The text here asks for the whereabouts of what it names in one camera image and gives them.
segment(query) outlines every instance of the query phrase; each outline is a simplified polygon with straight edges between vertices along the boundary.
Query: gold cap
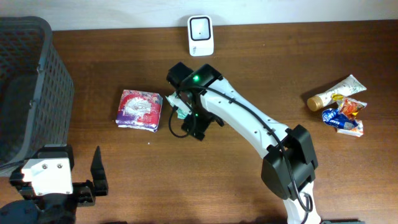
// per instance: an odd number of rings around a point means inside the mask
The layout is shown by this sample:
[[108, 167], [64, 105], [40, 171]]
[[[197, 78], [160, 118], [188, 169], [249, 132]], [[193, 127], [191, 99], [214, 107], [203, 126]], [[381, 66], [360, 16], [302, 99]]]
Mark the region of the gold cap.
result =
[[317, 111], [323, 107], [322, 99], [319, 96], [313, 96], [307, 100], [307, 106], [312, 111]]

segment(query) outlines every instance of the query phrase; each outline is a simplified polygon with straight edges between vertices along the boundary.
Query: pink package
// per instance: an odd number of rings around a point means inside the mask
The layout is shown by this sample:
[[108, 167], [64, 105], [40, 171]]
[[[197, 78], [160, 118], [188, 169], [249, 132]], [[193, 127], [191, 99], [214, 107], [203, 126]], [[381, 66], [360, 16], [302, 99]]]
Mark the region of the pink package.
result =
[[156, 132], [159, 127], [162, 97], [158, 93], [123, 90], [116, 124]]

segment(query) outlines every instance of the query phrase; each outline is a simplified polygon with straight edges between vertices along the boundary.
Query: brown wooden surface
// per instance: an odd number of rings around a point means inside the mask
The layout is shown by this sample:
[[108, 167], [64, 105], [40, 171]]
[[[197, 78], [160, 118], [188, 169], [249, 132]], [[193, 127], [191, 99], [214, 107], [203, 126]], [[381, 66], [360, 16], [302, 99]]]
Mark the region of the brown wooden surface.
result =
[[[311, 132], [319, 161], [315, 204], [324, 219], [397, 223], [398, 22], [224, 26], [214, 33], [215, 53], [198, 58], [188, 53], [186, 28], [54, 33], [75, 83], [73, 181], [91, 178], [99, 145], [109, 182], [109, 195], [79, 208], [77, 223], [285, 220], [282, 201], [260, 178], [262, 160], [230, 126], [212, 124], [203, 142], [177, 139], [164, 100], [157, 133], [116, 127], [122, 90], [171, 94], [165, 77], [179, 61], [193, 69], [209, 63], [265, 114]], [[368, 88], [354, 96], [368, 103], [358, 115], [361, 138], [336, 134], [304, 103], [350, 73]], [[0, 206], [21, 198], [7, 179], [0, 186]]]

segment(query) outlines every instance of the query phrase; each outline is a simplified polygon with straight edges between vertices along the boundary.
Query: plastic bin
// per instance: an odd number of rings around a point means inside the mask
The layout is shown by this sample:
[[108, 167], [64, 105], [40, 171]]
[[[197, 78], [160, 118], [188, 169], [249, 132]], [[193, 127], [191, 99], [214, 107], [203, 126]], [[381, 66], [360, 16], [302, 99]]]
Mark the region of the plastic bin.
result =
[[67, 143], [74, 91], [45, 20], [0, 18], [0, 166]]

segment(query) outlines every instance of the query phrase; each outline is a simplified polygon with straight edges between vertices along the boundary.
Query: green indicator light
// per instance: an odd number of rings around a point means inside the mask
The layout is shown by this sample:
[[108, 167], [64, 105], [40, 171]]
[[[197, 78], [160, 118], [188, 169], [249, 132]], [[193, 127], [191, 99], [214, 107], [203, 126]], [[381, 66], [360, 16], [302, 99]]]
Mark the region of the green indicator light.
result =
[[193, 77], [193, 81], [194, 81], [194, 82], [199, 81], [199, 79], [200, 79], [200, 78], [199, 78], [199, 75], [195, 75], [195, 76]]

